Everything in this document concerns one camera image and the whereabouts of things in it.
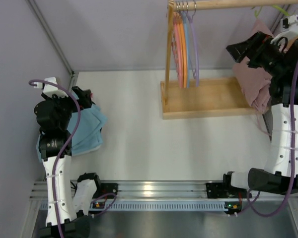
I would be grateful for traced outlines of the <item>pink trousers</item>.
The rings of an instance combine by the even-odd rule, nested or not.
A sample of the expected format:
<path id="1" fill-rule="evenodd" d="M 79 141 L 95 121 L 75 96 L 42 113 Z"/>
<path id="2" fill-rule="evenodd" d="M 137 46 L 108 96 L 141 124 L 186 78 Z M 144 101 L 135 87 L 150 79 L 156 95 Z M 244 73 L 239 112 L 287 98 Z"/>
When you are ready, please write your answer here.
<path id="1" fill-rule="evenodd" d="M 242 62 L 234 64 L 232 70 L 248 105 L 264 114 L 270 101 L 269 86 L 272 77 L 261 67 L 249 68 L 248 62 L 249 58 L 244 58 Z"/>

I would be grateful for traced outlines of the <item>blue trousers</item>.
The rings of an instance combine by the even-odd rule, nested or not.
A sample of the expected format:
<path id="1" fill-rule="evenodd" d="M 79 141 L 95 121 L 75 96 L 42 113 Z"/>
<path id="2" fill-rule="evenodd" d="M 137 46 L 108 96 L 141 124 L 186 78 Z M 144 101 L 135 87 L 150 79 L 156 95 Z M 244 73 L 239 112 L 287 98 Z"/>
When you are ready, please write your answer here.
<path id="1" fill-rule="evenodd" d="M 69 116 L 57 114 L 44 99 L 35 106 L 34 114 L 39 124 L 37 154 L 40 162 L 57 156 L 70 136 L 72 140 L 62 154 L 77 156 L 103 144 L 102 128 L 107 117 L 94 102 L 91 108 L 80 109 L 80 115 L 77 112 Z"/>

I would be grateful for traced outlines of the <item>green clothes hanger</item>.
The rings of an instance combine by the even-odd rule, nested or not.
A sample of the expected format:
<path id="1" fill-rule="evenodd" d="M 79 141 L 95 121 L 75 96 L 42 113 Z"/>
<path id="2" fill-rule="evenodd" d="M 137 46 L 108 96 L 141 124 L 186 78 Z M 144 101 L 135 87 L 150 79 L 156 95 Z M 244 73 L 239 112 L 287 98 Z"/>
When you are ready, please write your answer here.
<path id="1" fill-rule="evenodd" d="M 289 14 L 286 10 L 284 10 L 283 8 L 281 8 L 281 7 L 278 6 L 278 5 L 272 5 L 271 7 L 277 9 L 277 10 L 278 10 L 280 13 L 282 13 L 284 16 L 290 16 L 290 14 Z M 259 14 L 260 14 L 262 8 L 263 8 L 263 7 L 261 6 L 259 10 L 254 10 L 254 16 L 255 16 L 256 18 L 259 16 Z"/>

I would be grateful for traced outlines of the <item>purple clothes hanger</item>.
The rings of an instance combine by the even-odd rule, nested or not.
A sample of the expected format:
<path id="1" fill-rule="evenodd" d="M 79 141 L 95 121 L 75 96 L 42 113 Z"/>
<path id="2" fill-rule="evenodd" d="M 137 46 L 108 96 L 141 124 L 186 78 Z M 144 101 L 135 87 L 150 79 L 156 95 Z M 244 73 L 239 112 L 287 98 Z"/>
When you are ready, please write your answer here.
<path id="1" fill-rule="evenodd" d="M 188 13 L 186 13 L 187 19 L 189 20 L 189 25 L 191 27 L 192 32 L 192 38 L 193 38 L 193 47 L 194 47 L 194 54 L 195 54 L 195 70 L 193 70 L 193 76 L 195 79 L 195 87 L 199 87 L 200 82 L 200 75 L 199 75 L 199 53 L 198 53 L 198 45 L 197 45 L 197 39 L 196 39 L 196 32 L 195 27 L 193 23 L 193 17 L 196 13 L 196 2 L 194 2 L 194 13 L 192 16 L 190 16 Z"/>

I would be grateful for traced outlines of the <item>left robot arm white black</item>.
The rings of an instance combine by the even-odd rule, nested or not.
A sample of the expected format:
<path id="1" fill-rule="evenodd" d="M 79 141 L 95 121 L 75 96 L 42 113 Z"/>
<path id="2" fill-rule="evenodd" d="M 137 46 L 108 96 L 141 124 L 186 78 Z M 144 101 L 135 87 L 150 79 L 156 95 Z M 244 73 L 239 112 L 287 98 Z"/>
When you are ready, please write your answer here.
<path id="1" fill-rule="evenodd" d="M 48 214 L 46 225 L 39 231 L 42 238 L 87 238 L 90 235 L 88 212 L 94 195 L 101 188 L 97 173 L 85 173 L 77 179 L 72 193 L 70 167 L 72 162 L 72 136 L 68 125 L 78 109 L 94 105 L 90 90 L 72 88 L 78 100 L 66 93 L 51 96 L 34 108 L 40 126 L 39 152 L 46 173 Z"/>

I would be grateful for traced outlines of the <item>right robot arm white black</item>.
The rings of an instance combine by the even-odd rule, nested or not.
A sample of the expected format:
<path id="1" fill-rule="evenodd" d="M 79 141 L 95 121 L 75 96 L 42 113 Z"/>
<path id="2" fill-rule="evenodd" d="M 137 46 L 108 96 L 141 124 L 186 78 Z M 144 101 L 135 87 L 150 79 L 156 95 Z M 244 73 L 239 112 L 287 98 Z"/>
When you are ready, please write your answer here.
<path id="1" fill-rule="evenodd" d="M 298 193 L 298 39 L 285 51 L 261 31 L 226 47 L 236 63 L 248 58 L 249 68 L 262 68 L 272 76 L 269 86 L 273 130 L 270 156 L 263 169 L 228 172 L 229 188 L 285 195 Z"/>

